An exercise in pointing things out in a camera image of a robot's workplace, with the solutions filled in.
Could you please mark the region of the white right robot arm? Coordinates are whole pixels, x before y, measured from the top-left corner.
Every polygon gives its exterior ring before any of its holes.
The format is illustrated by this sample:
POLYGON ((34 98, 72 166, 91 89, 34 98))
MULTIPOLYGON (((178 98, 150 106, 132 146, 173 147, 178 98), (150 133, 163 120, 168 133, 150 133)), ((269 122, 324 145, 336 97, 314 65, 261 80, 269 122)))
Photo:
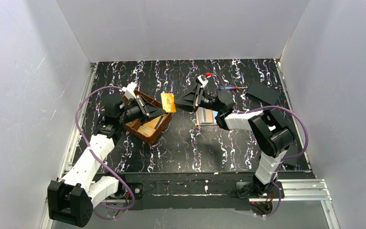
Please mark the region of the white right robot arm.
POLYGON ((233 93, 220 90, 209 96, 201 84, 174 101, 176 108, 195 112, 198 108, 216 111, 217 125, 224 130, 251 131, 261 149, 261 159, 253 176, 250 190, 259 195, 267 193, 276 180, 279 167, 289 146, 295 141, 295 133, 283 119, 277 106, 265 106, 249 112, 234 110, 233 93))

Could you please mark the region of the orange card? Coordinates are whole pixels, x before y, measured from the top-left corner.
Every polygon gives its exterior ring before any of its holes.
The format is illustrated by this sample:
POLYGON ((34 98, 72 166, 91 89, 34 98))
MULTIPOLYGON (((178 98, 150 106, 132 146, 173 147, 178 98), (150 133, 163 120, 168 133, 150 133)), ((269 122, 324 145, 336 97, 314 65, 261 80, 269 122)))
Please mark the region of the orange card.
POLYGON ((201 111, 201 123, 212 124, 214 123, 214 112, 209 109, 202 109, 201 111))

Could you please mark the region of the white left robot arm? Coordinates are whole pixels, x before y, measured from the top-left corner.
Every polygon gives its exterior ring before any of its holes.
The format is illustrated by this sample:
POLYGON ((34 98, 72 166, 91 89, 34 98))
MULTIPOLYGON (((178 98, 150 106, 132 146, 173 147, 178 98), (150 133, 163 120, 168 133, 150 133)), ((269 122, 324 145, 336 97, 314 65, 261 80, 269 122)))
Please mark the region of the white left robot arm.
POLYGON ((48 186, 50 219, 86 226, 94 208, 118 191, 119 177, 102 176, 97 182, 93 179, 123 134, 125 124, 135 120, 146 123, 165 113, 142 95, 126 102, 106 103, 105 112, 99 116, 83 154, 65 176, 52 180, 48 186))

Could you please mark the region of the black striped yellow card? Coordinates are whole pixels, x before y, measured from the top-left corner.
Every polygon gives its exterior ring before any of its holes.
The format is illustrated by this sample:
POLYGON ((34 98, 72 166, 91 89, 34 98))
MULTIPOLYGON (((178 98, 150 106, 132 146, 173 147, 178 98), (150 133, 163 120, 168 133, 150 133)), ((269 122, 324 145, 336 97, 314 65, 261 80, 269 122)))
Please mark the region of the black striped yellow card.
POLYGON ((154 130, 158 129, 159 126, 161 125, 161 123, 166 119, 167 117, 167 114, 163 114, 147 123, 145 123, 144 125, 149 127, 149 128, 152 128, 154 130))

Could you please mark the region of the aluminium frame rail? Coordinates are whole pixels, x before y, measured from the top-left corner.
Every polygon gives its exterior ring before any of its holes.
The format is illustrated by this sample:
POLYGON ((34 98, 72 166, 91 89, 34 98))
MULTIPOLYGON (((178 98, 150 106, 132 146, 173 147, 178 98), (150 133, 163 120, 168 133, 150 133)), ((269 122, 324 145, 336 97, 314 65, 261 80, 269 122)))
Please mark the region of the aluminium frame rail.
POLYGON ((147 195, 117 219, 97 208, 89 229, 337 229, 322 179, 282 181, 282 199, 235 199, 228 194, 147 195))

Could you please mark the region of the brown woven basket card holder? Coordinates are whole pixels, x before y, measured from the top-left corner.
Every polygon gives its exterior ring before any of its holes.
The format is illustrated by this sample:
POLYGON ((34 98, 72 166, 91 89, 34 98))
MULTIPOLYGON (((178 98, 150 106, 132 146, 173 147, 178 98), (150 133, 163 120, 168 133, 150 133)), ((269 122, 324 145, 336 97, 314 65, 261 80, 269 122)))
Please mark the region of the brown woven basket card holder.
POLYGON ((149 122, 135 119, 124 124, 124 129, 149 145, 154 145, 162 131, 166 130, 172 120, 171 113, 165 113, 149 122))

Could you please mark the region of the blue red screwdriver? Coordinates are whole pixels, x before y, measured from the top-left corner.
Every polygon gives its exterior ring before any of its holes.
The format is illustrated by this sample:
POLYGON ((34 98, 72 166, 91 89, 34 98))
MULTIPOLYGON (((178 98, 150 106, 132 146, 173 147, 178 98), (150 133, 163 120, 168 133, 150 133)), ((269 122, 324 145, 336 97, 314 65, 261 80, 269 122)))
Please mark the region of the blue red screwdriver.
POLYGON ((241 89, 247 89, 248 87, 238 87, 238 86, 221 86, 219 87, 219 90, 241 90, 241 89))

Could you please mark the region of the yellow VIP card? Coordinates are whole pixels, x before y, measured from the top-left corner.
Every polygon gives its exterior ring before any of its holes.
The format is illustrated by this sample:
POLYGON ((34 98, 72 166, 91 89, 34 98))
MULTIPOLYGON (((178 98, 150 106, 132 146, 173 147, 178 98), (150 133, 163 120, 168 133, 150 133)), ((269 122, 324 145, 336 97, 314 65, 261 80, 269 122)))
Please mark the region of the yellow VIP card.
POLYGON ((167 113, 176 112, 173 93, 161 93, 161 100, 163 110, 165 110, 167 113))
POLYGON ((149 127, 145 126, 144 124, 139 126, 137 131, 138 131, 138 133, 142 134, 145 137, 149 138, 149 137, 152 137, 152 136, 155 136, 155 135, 159 135, 162 132, 161 125, 159 126, 158 129, 154 130, 152 128, 149 128, 149 127))

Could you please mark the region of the black flat box far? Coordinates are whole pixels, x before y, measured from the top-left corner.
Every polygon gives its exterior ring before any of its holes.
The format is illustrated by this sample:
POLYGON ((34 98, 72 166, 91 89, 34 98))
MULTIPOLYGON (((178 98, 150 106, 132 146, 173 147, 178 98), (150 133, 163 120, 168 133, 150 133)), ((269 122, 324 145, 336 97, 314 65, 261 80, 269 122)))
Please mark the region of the black flat box far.
POLYGON ((258 82, 252 83, 247 88, 246 93, 267 103, 268 105, 275 105, 281 94, 279 90, 258 82))

